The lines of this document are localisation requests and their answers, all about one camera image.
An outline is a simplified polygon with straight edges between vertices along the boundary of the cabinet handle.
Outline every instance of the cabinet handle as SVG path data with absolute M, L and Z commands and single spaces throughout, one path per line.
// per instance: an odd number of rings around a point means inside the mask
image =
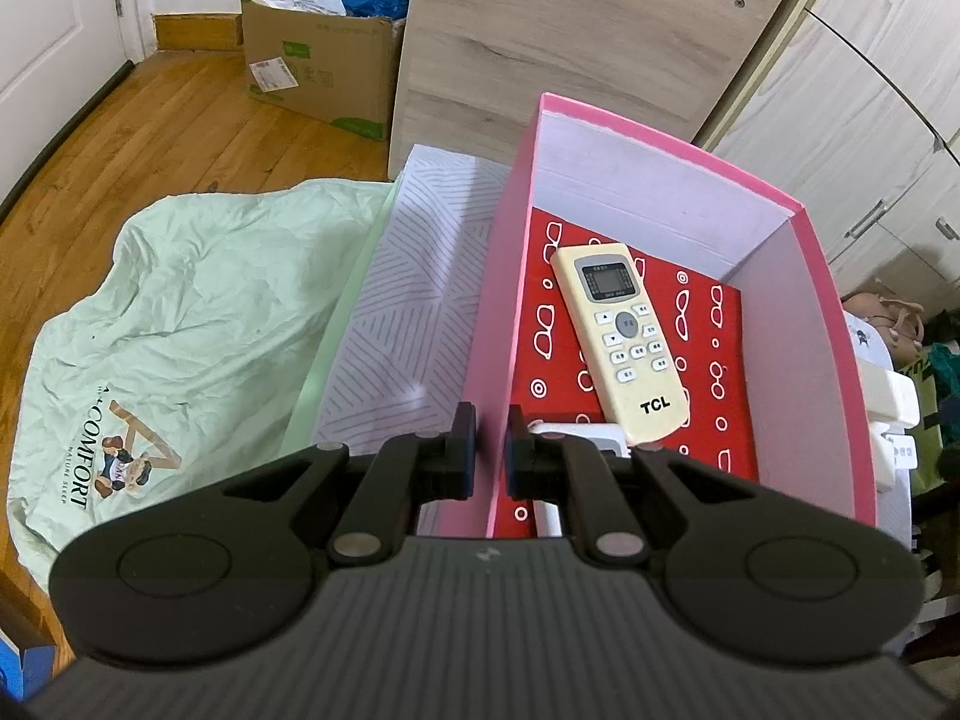
M 957 235 L 956 230 L 949 225 L 945 218 L 938 218 L 936 224 L 937 229 L 943 233 L 944 238 L 946 238 L 948 241 L 960 241 L 960 235 Z
M 874 225 L 874 222 L 882 217 L 882 215 L 885 213 L 887 213 L 886 203 L 883 200 L 878 200 L 877 205 L 868 210 L 864 218 L 861 218 L 858 223 L 848 229 L 844 238 L 853 238 L 853 240 L 856 240 L 867 230 L 869 230 L 872 225 Z

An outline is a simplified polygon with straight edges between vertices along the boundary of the red patterned paper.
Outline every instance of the red patterned paper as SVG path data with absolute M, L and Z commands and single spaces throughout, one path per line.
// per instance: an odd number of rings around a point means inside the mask
M 570 315 L 549 259 L 559 245 L 609 244 L 604 238 L 533 209 L 520 308 L 511 403 L 528 421 L 604 422 Z M 690 420 L 662 443 L 745 479 L 757 456 L 743 373 L 740 293 L 726 284 L 630 249 L 689 394 Z M 536 534 L 529 504 L 501 480 L 493 534 Z

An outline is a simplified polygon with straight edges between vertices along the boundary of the tcl logo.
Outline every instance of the tcl logo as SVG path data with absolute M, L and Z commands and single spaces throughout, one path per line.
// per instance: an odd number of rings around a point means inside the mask
M 643 413 L 658 412 L 660 409 L 665 409 L 670 405 L 670 401 L 665 397 L 655 397 L 653 400 L 648 400 L 646 403 L 641 403 L 640 408 L 643 409 Z

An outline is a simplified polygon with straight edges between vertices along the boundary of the pink box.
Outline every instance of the pink box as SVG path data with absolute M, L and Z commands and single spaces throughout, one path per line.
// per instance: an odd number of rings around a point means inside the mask
M 497 207 L 480 293 L 463 394 L 480 418 L 473 498 L 443 504 L 438 535 L 493 528 L 534 206 L 740 290 L 760 482 L 875 525 L 856 359 L 803 206 L 690 143 L 546 94 Z

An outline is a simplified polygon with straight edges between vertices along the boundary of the baseboard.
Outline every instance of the baseboard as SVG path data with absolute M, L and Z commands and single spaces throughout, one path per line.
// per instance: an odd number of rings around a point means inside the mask
M 154 15 L 157 48 L 162 52 L 235 52 L 243 47 L 239 13 Z
M 136 65 L 129 59 L 124 62 L 123 65 L 120 66 L 120 70 L 114 73 L 109 81 L 101 86 L 97 90 L 97 93 L 93 95 L 77 113 L 70 117 L 70 121 L 66 122 L 66 124 L 59 129 L 59 132 L 54 135 L 50 143 L 47 143 L 43 148 L 43 151 L 37 154 L 37 159 L 30 163 L 30 167 L 27 167 L 24 175 L 21 175 L 16 184 L 13 184 L 13 189 L 11 189 L 3 200 L 0 200 L 0 224 L 3 223 L 8 213 L 11 212 L 13 204 L 16 203 L 19 196 L 30 186 L 30 182 L 43 170 L 43 166 L 47 164 L 50 157 L 56 153 L 58 148 L 66 143 L 66 139 L 69 138 L 73 131 L 80 126 L 80 123 L 93 112 L 93 109 L 106 100 L 107 95 L 116 89 L 123 79 L 126 79 L 126 77 L 133 72 L 134 67 L 136 67 Z

